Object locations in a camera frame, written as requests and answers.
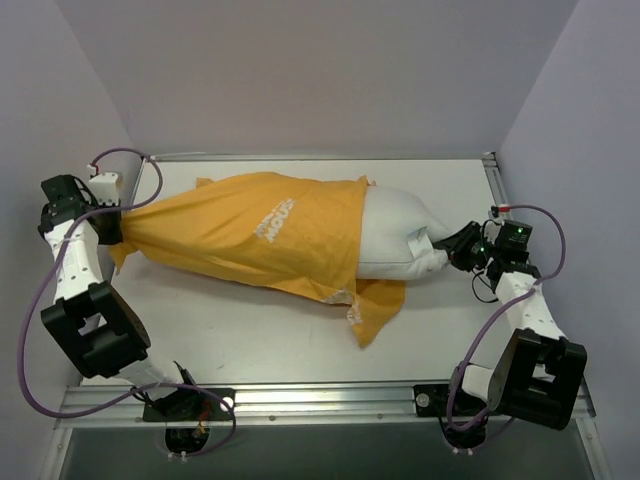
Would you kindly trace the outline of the white pillow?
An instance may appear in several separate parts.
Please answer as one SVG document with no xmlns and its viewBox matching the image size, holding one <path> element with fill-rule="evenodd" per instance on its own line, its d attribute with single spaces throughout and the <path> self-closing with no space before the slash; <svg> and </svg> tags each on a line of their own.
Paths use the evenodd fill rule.
<svg viewBox="0 0 640 480">
<path fill-rule="evenodd" d="M 434 247 L 430 255 L 413 258 L 407 238 L 422 227 L 427 227 L 432 246 L 451 235 L 416 195 L 396 188 L 368 187 L 362 213 L 357 277 L 413 281 L 445 268 L 447 254 Z"/>
</svg>

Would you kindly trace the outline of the orange Mickey Mouse pillowcase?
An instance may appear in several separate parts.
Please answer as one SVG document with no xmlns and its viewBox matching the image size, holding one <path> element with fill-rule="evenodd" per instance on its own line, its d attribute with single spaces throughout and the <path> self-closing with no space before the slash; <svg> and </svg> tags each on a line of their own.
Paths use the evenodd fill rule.
<svg viewBox="0 0 640 480">
<path fill-rule="evenodd" d="M 220 180 L 123 215 L 116 268 L 136 252 L 192 273 L 348 306 L 360 347 L 402 308 L 406 284 L 357 276 L 369 182 L 259 172 Z"/>
</svg>

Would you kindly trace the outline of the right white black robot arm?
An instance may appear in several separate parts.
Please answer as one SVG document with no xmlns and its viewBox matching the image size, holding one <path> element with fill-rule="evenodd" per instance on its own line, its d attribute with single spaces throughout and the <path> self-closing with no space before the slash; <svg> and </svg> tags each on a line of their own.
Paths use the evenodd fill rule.
<svg viewBox="0 0 640 480">
<path fill-rule="evenodd" d="M 564 429 L 571 419 L 587 352 L 568 339 L 551 315 L 542 290 L 546 279 L 530 261 L 532 232 L 531 226 L 509 219 L 472 221 L 434 245 L 454 268 L 487 277 L 499 307 L 482 333 L 500 318 L 511 329 L 494 367 L 473 363 L 483 338 L 478 335 L 445 386 L 447 419 L 483 404 L 472 420 L 455 425 L 457 432 L 473 429 L 491 413 L 554 430 Z"/>
</svg>

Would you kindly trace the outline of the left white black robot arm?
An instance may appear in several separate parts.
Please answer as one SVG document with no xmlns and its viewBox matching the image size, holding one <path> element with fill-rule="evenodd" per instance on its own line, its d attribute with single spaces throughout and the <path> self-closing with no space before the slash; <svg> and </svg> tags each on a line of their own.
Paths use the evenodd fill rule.
<svg viewBox="0 0 640 480">
<path fill-rule="evenodd" d="M 123 239 L 121 183 L 117 172 L 97 172 L 87 182 L 69 174 L 42 182 L 47 202 L 38 231 L 54 256 L 56 290 L 41 321 L 82 376 L 151 384 L 147 400 L 166 397 L 170 412 L 190 419 L 200 411 L 202 395 L 188 385 L 188 371 L 150 354 L 140 318 L 102 274 L 100 247 Z"/>
</svg>

